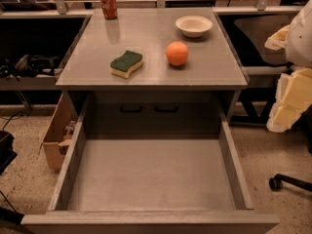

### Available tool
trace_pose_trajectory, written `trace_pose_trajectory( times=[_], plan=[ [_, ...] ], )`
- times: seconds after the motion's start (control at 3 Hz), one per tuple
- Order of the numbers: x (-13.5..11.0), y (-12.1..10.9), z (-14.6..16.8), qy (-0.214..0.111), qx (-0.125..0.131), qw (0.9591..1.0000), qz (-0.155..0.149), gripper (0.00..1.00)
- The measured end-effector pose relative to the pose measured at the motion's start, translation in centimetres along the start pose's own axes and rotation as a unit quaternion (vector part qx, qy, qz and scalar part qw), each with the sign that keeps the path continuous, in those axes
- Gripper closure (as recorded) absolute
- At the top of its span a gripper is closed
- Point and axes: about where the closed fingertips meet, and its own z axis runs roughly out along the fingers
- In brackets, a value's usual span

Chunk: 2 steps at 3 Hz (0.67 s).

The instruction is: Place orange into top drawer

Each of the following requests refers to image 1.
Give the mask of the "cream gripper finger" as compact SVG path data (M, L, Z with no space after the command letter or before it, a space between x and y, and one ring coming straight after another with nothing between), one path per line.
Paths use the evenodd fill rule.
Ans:
M286 25L268 37L264 43L264 47L274 51L285 49L289 28L290 27Z
M291 74L283 73L275 99L266 127L270 132L282 133L312 105L312 69L298 67Z

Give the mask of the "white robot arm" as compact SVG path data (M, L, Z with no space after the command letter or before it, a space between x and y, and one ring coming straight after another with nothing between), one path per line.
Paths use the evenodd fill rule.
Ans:
M287 61L294 65L291 74L282 74L278 80L276 102L266 123L270 132L282 133L312 105L312 0L289 25L268 37L264 46L284 49Z

